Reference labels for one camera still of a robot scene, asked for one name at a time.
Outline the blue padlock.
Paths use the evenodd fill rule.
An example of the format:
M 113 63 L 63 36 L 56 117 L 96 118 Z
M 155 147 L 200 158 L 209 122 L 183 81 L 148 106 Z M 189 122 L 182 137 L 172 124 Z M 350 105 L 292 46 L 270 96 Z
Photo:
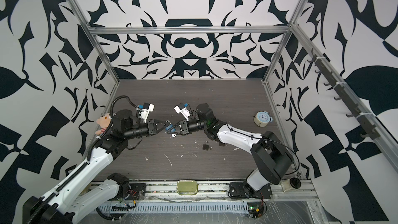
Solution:
M 169 134 L 172 138 L 175 138 L 177 134 L 174 125 L 169 120 L 167 120 L 166 123 L 167 123 L 167 127 L 165 128 L 166 133 Z

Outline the black padlock front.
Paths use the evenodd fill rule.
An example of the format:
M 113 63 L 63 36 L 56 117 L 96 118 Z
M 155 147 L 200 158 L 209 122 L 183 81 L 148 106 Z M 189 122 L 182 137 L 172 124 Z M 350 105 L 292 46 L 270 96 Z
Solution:
M 206 141 L 206 142 L 204 142 L 202 149 L 205 151 L 209 151 L 209 150 L 212 150 L 212 147 L 211 147 L 210 143 L 208 141 Z

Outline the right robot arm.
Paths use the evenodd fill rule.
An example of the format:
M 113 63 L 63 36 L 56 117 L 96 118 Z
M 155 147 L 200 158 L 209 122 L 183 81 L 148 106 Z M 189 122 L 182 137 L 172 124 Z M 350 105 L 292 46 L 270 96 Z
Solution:
M 273 132 L 260 134 L 237 129 L 218 119 L 207 103 L 198 105 L 194 111 L 196 118 L 191 118 L 187 106 L 179 104 L 174 108 L 176 113 L 184 116 L 184 120 L 166 127 L 167 133 L 188 135 L 203 131 L 212 141 L 232 145 L 251 154 L 257 168 L 247 177 L 246 184 L 252 190 L 259 191 L 267 184 L 279 184 L 293 165 L 292 151 Z

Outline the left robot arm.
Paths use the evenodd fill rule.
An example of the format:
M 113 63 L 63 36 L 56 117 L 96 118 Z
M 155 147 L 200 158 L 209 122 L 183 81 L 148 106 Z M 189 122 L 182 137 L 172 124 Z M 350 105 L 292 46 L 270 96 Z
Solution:
M 115 98 L 109 113 L 96 121 L 99 125 L 96 140 L 83 162 L 43 196 L 31 197 L 24 204 L 23 223 L 77 224 L 104 202 L 128 197 L 129 179 L 119 173 L 110 175 L 88 193 L 83 192 L 103 169 L 128 149 L 129 140 L 154 136 L 165 129 L 165 121 L 148 118 L 154 110 L 153 104 L 131 103 L 132 110 L 114 112 L 120 99 L 130 100 L 128 96 Z

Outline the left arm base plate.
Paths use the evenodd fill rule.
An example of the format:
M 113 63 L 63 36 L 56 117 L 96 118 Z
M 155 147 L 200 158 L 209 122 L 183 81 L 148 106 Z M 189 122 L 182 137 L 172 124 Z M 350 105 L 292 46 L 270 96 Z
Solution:
M 126 201 L 142 200 L 146 196 L 146 188 L 147 184 L 145 183 L 130 183 L 126 193 L 123 194 L 123 199 Z

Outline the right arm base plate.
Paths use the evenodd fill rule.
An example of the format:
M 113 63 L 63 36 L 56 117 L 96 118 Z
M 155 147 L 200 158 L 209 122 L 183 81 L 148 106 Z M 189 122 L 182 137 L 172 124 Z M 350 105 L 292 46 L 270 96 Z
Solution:
M 228 197 L 233 200 L 263 199 L 269 200 L 272 197 L 271 185 L 267 184 L 260 190 L 252 189 L 246 182 L 229 183 Z

